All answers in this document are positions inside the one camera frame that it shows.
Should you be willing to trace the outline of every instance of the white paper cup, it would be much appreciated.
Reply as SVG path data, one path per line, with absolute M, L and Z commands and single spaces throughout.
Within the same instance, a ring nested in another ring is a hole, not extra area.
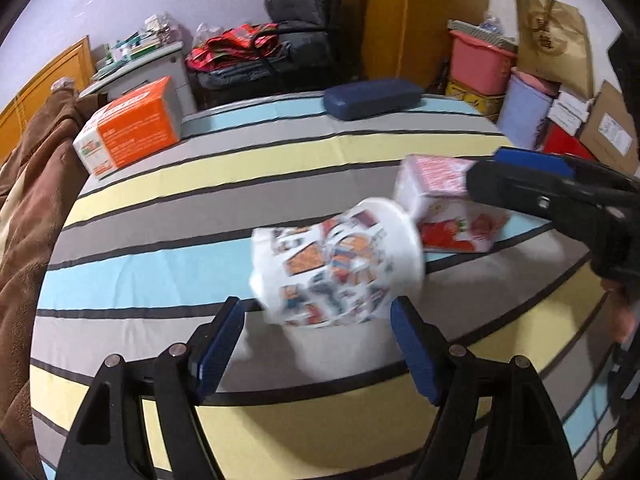
M 256 229 L 250 286 L 269 322 L 295 326 L 388 318 L 391 301 L 420 298 L 422 245 L 395 202 L 367 198 L 321 224 Z

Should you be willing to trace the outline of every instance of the pink box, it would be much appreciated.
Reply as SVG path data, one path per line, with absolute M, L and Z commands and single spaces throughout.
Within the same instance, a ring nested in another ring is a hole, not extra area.
M 450 77 L 487 96 L 504 94 L 516 55 L 464 32 L 450 30 L 450 33 L 453 35 Z
M 409 213 L 425 249 L 484 253 L 491 249 L 510 212 L 468 199 L 466 158 L 409 155 L 402 160 L 394 199 Z

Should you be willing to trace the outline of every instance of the strawberry carton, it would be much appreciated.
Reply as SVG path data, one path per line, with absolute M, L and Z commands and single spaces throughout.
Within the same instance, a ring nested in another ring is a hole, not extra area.
M 409 155 L 400 165 L 394 199 L 409 213 L 425 249 L 484 253 L 510 218 L 504 209 L 472 202 L 465 158 Z

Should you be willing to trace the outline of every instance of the brown paper bag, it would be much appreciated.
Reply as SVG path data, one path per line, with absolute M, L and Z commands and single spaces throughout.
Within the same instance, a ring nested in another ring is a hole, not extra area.
M 557 0 L 516 0 L 518 68 L 564 83 L 581 97 L 593 97 L 591 45 L 584 18 Z

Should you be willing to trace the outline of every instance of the brown blanket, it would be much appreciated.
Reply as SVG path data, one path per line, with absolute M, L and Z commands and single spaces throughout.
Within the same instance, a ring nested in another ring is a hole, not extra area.
M 0 172 L 0 432 L 44 478 L 31 423 L 31 333 L 60 229 L 87 179 L 72 142 L 105 96 L 54 92 L 31 118 Z

